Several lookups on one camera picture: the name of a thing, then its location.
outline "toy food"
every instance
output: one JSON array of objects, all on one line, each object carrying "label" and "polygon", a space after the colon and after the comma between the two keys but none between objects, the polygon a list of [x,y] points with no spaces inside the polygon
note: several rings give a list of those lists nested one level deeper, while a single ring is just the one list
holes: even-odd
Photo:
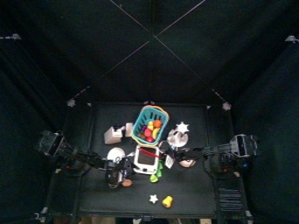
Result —
[{"label": "toy food", "polygon": [[166,196],[162,200],[162,205],[168,208],[172,206],[173,198],[170,196]]},{"label": "toy food", "polygon": [[148,143],[152,143],[152,142],[154,141],[154,139],[153,139],[150,136],[148,136],[148,137],[145,138],[145,141],[146,141]]},{"label": "toy food", "polygon": [[153,129],[154,129],[153,122],[148,122],[148,124],[146,124],[146,128],[148,128],[149,130],[153,130]]},{"label": "toy food", "polygon": [[130,179],[125,179],[123,182],[121,183],[122,186],[130,186],[131,185],[131,180]]},{"label": "toy food", "polygon": [[152,131],[149,129],[144,130],[144,136],[150,137],[152,136]]},{"label": "toy food", "polygon": [[142,125],[141,131],[145,132],[146,125]]},{"label": "toy food", "polygon": [[137,137],[145,140],[145,135],[142,133],[137,133]]},{"label": "toy food", "polygon": [[160,130],[160,128],[154,128],[153,129],[153,133],[152,133],[152,138],[153,139],[156,139],[156,136],[157,136],[157,134],[158,134],[158,130]]},{"label": "toy food", "polygon": [[162,122],[161,122],[160,120],[153,120],[153,126],[154,126],[156,128],[161,128],[161,126],[162,126]]}]

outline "teal basket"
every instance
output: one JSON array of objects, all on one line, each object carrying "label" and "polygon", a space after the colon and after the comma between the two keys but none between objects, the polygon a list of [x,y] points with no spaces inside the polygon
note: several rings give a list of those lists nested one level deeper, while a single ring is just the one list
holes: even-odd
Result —
[{"label": "teal basket", "polygon": [[[162,126],[158,130],[158,134],[156,136],[154,141],[149,143],[142,138],[140,138],[137,134],[141,132],[142,125],[146,125],[148,122],[153,120],[160,120],[162,122]],[[161,134],[164,132],[164,126],[168,123],[168,120],[169,120],[169,116],[160,107],[144,106],[140,111],[138,117],[135,118],[135,121],[134,121],[133,134],[131,134],[131,138],[134,139],[134,141],[145,147],[156,146],[160,141]]]}]

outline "plastic toy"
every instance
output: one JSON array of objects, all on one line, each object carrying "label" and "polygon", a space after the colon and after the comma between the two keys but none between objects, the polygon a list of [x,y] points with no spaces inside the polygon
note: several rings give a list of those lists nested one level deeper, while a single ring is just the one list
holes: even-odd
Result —
[{"label": "plastic toy", "polygon": [[157,180],[157,177],[152,174],[149,178],[150,183],[154,183]]},{"label": "plastic toy", "polygon": [[158,199],[156,198],[156,194],[154,194],[154,195],[150,195],[150,199],[149,199],[149,201],[153,202],[153,204],[154,204],[154,202],[156,202],[157,200],[158,200]]},{"label": "plastic toy", "polygon": [[166,142],[172,147],[182,147],[188,142],[188,135],[184,133],[188,131],[188,125],[182,122],[180,124],[176,124],[176,129],[172,129],[168,137]]},{"label": "plastic toy", "polygon": [[172,203],[173,203],[173,198],[172,196],[166,196],[162,200],[162,205],[164,207],[169,208],[172,206]]}]

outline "white star toy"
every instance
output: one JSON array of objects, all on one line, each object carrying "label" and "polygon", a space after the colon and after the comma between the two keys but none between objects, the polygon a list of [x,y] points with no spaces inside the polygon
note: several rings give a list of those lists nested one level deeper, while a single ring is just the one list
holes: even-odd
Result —
[{"label": "white star toy", "polygon": [[176,124],[177,128],[176,131],[180,131],[181,133],[188,131],[189,124],[184,124],[182,122],[180,124]]},{"label": "white star toy", "polygon": [[157,201],[156,194],[154,195],[150,195],[149,201],[153,202],[153,203]]}]

